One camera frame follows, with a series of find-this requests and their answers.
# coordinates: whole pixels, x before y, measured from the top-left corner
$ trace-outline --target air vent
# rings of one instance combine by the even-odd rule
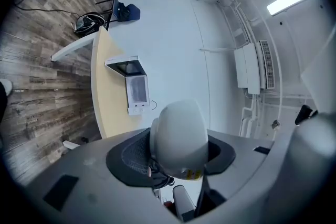
[[[274,68],[272,55],[269,50],[268,42],[266,40],[259,41],[261,49],[263,50],[264,65],[266,72],[266,89],[274,89]]]

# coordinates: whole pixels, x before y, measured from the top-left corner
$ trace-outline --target chair backrest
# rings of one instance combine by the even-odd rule
[[[133,20],[140,20],[140,9],[137,6],[130,4],[127,6],[127,8],[131,12],[130,17],[127,20],[128,22]]]

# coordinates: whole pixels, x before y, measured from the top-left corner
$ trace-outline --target curved desk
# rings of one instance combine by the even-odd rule
[[[138,129],[141,116],[128,115],[125,78],[105,66],[111,57],[123,54],[104,27],[64,47],[52,57],[57,61],[83,46],[93,43],[91,58],[91,90],[93,107],[102,138]]]

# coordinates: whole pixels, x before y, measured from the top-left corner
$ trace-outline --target wooden floor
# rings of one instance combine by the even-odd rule
[[[95,1],[102,0],[25,0],[20,6],[84,14],[111,5]],[[63,140],[101,139],[91,98],[92,47],[50,62],[52,54],[78,39],[70,24],[76,19],[62,12],[13,8],[1,27],[0,78],[14,86],[0,124],[3,157],[23,185],[66,153]]]

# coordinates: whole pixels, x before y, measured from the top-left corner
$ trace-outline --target sneaker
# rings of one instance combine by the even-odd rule
[[[6,95],[9,96],[12,89],[13,89],[13,84],[10,80],[8,79],[0,79],[0,82],[2,83],[2,85],[4,86],[5,88],[5,92],[6,92]]]

